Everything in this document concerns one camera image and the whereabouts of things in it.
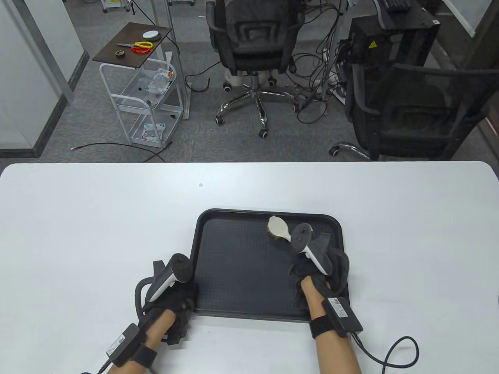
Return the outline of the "person's left hand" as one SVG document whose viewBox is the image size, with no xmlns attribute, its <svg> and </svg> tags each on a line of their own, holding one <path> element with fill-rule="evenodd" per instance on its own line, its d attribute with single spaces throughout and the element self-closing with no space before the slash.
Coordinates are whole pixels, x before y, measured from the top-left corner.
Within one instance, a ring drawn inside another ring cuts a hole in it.
<svg viewBox="0 0 499 374">
<path fill-rule="evenodd" d="M 168 345 L 178 344 L 187 334 L 189 316 L 194 311 L 198 286 L 194 281 L 175 282 L 157 300 L 146 302 L 141 310 L 138 327 L 146 332 L 165 312 L 173 313 L 173 324 L 160 328 L 160 338 Z"/>
</svg>

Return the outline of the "person's right hand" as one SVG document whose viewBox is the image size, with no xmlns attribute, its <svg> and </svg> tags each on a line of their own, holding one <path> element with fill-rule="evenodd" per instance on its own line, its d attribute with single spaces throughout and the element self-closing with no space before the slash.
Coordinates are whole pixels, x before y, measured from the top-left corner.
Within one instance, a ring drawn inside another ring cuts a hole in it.
<svg viewBox="0 0 499 374">
<path fill-rule="evenodd" d="M 311 276 L 312 285 L 325 298 L 343 297 L 347 291 L 350 260 L 344 251 L 328 247 L 326 259 L 331 263 L 330 274 L 324 275 L 317 266 L 304 254 L 292 256 L 292 267 L 289 274 L 296 281 L 296 305 L 303 313 L 308 310 L 306 297 L 301 282 Z"/>
</svg>

